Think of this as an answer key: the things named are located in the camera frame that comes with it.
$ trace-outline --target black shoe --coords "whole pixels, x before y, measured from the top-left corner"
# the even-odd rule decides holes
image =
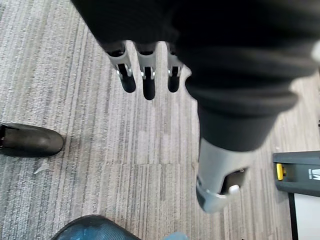
[[[48,157],[59,153],[62,136],[50,129],[18,123],[0,123],[0,154],[11,157]]]
[[[51,240],[140,240],[100,215],[82,216],[65,225]]]

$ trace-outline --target black sleeve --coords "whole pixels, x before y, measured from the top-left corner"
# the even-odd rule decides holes
[[[298,99],[291,81],[316,70],[320,1],[182,1],[173,24],[201,137],[232,151],[260,147]]]

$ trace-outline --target black fabric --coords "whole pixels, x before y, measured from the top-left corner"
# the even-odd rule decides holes
[[[186,87],[198,101],[201,135],[221,148],[258,148],[298,99],[291,81],[316,70],[318,0],[72,2],[102,47],[174,43],[192,71]]]

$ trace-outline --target robotic arm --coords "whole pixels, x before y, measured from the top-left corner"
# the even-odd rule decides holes
[[[200,122],[197,199],[213,213],[237,195],[279,113],[298,97],[293,79],[312,74],[320,38],[318,0],[72,0],[125,91],[136,88],[122,41],[135,42],[143,94],[155,96],[155,43],[168,45],[168,87],[182,63]]]

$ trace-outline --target black leather shoe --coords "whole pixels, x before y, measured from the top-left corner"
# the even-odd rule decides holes
[[[0,154],[11,157],[48,157],[59,153],[62,136],[50,129],[18,123],[0,123]]]

